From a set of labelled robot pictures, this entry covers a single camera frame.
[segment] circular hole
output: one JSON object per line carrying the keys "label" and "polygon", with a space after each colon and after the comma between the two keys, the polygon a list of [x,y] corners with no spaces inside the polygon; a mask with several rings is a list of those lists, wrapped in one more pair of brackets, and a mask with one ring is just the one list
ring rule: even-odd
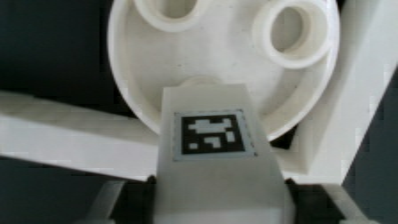
{"label": "circular hole", "polygon": [[152,0],[158,11],[168,18],[181,18],[188,15],[197,0]]}
{"label": "circular hole", "polygon": [[302,36],[302,16],[293,8],[286,8],[277,15],[271,26],[271,44],[277,51],[284,52],[294,45]]}

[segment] white plastic part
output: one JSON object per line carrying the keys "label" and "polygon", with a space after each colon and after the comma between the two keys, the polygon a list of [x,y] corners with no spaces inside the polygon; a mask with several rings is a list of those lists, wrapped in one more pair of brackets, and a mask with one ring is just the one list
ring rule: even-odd
{"label": "white plastic part", "polygon": [[342,186],[335,184],[323,184],[321,186],[346,219],[339,224],[378,224],[367,219]]}
{"label": "white plastic part", "polygon": [[[271,32],[277,17],[286,9],[293,9],[302,19],[302,33],[282,52],[275,49]],[[271,0],[266,2],[252,25],[252,37],[259,52],[284,67],[309,67],[325,57],[332,46],[332,17],[323,0]]]}
{"label": "white plastic part", "polygon": [[[243,123],[234,123],[232,130],[241,133],[236,138],[245,134],[248,136],[250,144],[239,147],[248,153],[230,152],[230,145],[225,147],[227,143],[220,141],[225,151],[214,153],[216,146],[211,148],[211,143],[202,143],[200,147],[207,147],[209,151],[184,154],[179,145],[190,133],[182,131],[190,123],[181,123],[181,118],[202,123],[198,126],[209,130],[202,119],[220,116],[211,120],[216,125],[214,119],[223,119],[236,110]],[[216,126],[222,129],[220,126],[229,127],[229,122]],[[186,139],[198,141],[202,137],[207,135],[200,136],[195,132]],[[243,85],[165,88],[154,224],[293,223],[293,202],[270,149]]]}
{"label": "white plastic part", "polygon": [[156,134],[163,87],[179,86],[193,76],[211,76],[222,84],[246,85],[270,140],[293,128],[312,108],[337,57],[335,1],[325,3],[330,49],[321,60],[300,70],[280,67],[254,48],[252,23],[262,4],[262,0],[216,0],[200,24],[170,34],[145,23],[133,1],[113,1],[108,23],[113,77],[129,108]]}
{"label": "white plastic part", "polygon": [[126,181],[120,180],[104,182],[85,219],[78,220],[74,224],[113,224],[113,220],[110,220],[110,214],[115,207],[124,183]]}
{"label": "white plastic part", "polygon": [[213,0],[195,0],[193,9],[188,15],[181,18],[170,18],[161,14],[156,8],[154,0],[134,0],[133,2],[140,16],[143,17],[152,27],[165,32],[181,32],[197,24]]}

